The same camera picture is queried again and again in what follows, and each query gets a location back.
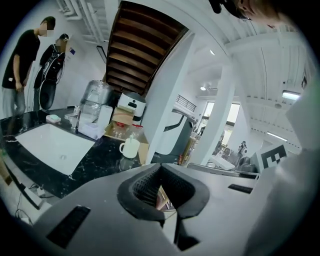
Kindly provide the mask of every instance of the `white sink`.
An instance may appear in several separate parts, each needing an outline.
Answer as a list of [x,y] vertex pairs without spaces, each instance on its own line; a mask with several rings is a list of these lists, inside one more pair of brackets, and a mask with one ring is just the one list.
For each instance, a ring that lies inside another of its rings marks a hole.
[[94,142],[44,124],[16,137],[31,154],[58,172],[71,175]]

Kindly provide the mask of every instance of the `black marble countertop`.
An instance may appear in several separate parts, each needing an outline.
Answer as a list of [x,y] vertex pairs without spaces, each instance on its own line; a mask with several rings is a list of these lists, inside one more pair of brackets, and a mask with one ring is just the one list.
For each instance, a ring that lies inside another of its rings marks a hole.
[[123,141],[102,136],[95,141],[73,173],[65,175],[40,161],[16,140],[17,135],[46,124],[47,115],[56,114],[61,118],[61,122],[54,124],[55,126],[94,141],[73,131],[70,122],[64,118],[65,114],[72,112],[73,108],[46,112],[39,110],[0,120],[0,145],[5,154],[33,183],[58,198],[65,197],[91,180],[140,166],[138,156],[134,159],[122,156],[119,146]]

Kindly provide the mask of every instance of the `person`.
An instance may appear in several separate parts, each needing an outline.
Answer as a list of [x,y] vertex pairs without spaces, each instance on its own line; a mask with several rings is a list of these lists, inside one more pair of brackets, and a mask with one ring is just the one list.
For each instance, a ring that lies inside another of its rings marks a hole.
[[263,23],[273,27],[285,23],[292,25],[291,20],[281,11],[280,4],[276,0],[209,0],[215,13],[221,12],[221,5],[233,16],[247,21]]
[[65,52],[67,47],[67,42],[69,40],[69,36],[66,33],[63,33],[56,41],[55,44],[49,45],[49,47],[44,51],[39,65],[40,69],[39,72],[35,78],[34,81],[34,97],[33,97],[33,111],[38,111],[40,109],[39,104],[39,93],[40,93],[40,87],[44,80],[44,68],[46,66],[46,63],[54,56],[59,55],[59,58],[61,59],[61,62],[64,63],[65,60]]
[[200,132],[199,132],[200,136],[202,136],[202,134],[204,134],[205,129],[206,129],[205,126],[201,127]]
[[241,145],[238,148],[238,154],[241,154],[242,156],[246,148],[247,148],[246,142],[242,141]]
[[46,37],[48,32],[54,30],[55,25],[56,19],[49,16],[43,19],[38,28],[29,29],[20,36],[2,81],[2,107],[6,118],[25,112],[24,87],[27,85],[32,62],[36,59],[40,46],[38,37]]

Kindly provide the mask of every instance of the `person's hair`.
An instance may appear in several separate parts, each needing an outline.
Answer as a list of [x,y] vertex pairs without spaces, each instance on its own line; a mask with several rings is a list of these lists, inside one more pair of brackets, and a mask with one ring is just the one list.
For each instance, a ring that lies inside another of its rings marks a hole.
[[52,16],[45,17],[40,24],[46,22],[48,30],[54,30],[56,26],[56,18]]
[[67,34],[62,34],[62,35],[60,35],[60,37],[58,38],[58,39],[62,39],[62,40],[65,40],[65,39],[69,39],[69,36],[67,35]]

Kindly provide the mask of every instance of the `white mug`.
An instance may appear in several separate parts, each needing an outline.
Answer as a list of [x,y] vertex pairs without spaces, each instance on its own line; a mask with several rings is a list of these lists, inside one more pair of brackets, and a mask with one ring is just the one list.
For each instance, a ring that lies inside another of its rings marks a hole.
[[138,153],[140,142],[134,138],[127,138],[125,143],[121,143],[119,150],[126,158],[135,158]]

